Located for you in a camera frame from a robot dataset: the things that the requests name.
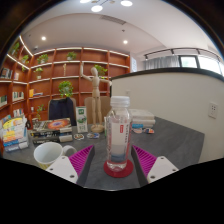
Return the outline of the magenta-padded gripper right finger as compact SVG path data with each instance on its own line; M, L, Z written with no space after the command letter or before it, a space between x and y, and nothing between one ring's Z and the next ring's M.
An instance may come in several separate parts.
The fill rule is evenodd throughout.
M131 155L141 186L155 182L178 171L178 168L165 156L156 157L138 146L132 146Z

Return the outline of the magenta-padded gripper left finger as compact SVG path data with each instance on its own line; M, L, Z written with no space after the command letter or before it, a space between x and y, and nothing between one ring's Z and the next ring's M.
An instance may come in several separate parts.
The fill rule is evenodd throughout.
M84 184L94 155L94 146L90 145L69 157L59 157L47 171L72 183Z

